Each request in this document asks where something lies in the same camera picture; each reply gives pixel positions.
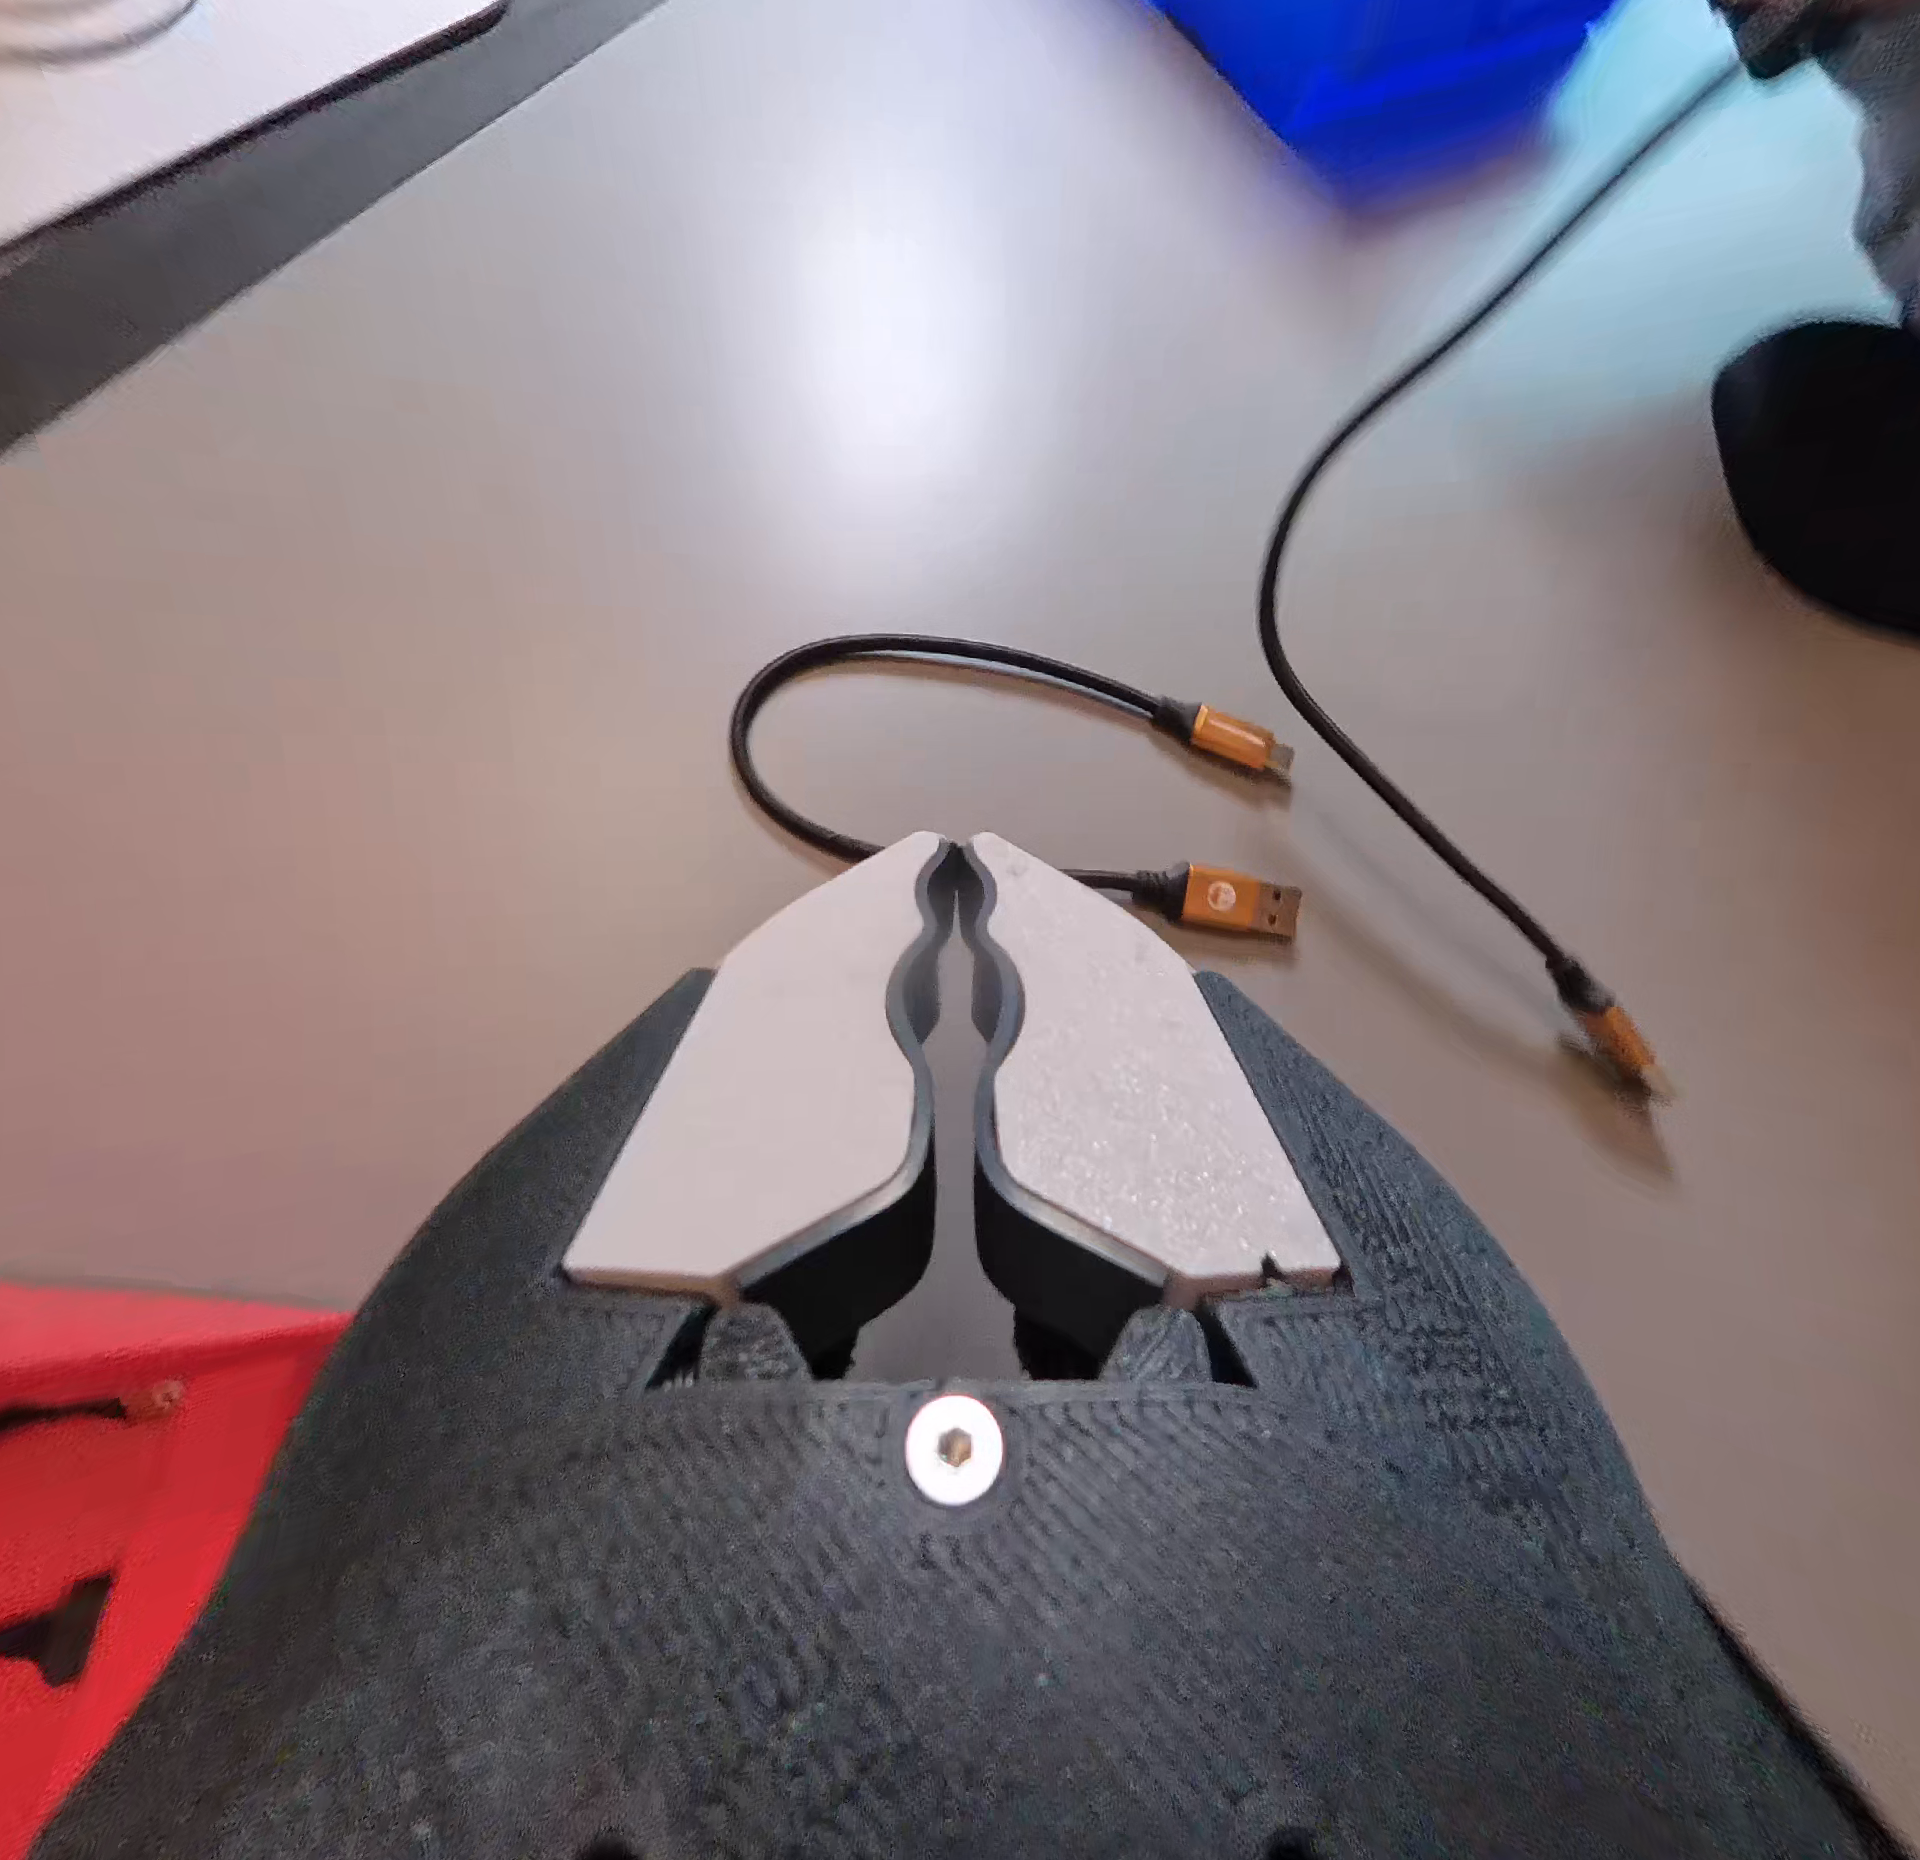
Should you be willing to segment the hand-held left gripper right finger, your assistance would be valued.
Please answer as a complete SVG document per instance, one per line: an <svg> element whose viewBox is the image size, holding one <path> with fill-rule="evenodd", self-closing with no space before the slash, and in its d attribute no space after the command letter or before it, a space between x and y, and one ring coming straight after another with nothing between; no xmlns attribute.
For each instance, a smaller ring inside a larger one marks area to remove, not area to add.
<svg viewBox="0 0 1920 1860"><path fill-rule="evenodd" d="M968 858L1013 1014L989 1083L1013 1198L1171 1297L1328 1286L1339 1248L1196 972L1002 836L973 836Z"/></svg>

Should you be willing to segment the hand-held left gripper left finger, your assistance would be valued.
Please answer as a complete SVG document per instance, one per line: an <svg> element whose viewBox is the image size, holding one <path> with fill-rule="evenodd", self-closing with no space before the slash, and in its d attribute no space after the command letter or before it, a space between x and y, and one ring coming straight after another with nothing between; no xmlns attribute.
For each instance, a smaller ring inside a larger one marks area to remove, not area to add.
<svg viewBox="0 0 1920 1860"><path fill-rule="evenodd" d="M746 1297L912 1189L932 1110L899 976L946 847L904 836L734 945L565 1253L573 1282Z"/></svg>

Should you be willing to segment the blue storage bin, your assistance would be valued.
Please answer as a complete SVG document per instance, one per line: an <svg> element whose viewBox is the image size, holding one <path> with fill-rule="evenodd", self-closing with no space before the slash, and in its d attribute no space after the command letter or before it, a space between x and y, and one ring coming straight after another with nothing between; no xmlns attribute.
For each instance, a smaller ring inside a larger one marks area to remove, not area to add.
<svg viewBox="0 0 1920 1860"><path fill-rule="evenodd" d="M1619 0L1143 0L1328 192L1372 203L1505 158Z"/></svg>

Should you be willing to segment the red storage bin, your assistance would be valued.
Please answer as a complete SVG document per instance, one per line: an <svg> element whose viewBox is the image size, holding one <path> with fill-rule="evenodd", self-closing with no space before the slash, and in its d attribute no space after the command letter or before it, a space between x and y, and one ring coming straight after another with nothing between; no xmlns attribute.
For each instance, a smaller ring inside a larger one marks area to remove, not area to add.
<svg viewBox="0 0 1920 1860"><path fill-rule="evenodd" d="M3 1626L113 1591L82 1677L3 1664L3 1854L24 1856L197 1622L349 1317L113 1288L3 1288L3 1407L185 1382L155 1425L3 1439Z"/></svg>

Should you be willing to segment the black bin divider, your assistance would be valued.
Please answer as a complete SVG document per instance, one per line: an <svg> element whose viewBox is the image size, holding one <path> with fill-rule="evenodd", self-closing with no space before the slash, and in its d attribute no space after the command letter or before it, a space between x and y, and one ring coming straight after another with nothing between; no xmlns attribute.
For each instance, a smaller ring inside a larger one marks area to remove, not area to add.
<svg viewBox="0 0 1920 1860"><path fill-rule="evenodd" d="M77 1681L102 1623L113 1575L87 1577L68 1586L51 1609L3 1626L3 1664L29 1666L35 1680L60 1690Z"/></svg>

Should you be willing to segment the white book stand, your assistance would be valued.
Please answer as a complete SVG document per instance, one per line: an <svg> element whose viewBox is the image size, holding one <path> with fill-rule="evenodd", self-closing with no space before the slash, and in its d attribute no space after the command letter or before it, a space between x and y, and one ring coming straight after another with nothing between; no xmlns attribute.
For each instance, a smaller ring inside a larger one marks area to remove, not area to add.
<svg viewBox="0 0 1920 1860"><path fill-rule="evenodd" d="M176 168L509 0L3 0L3 243Z"/></svg>

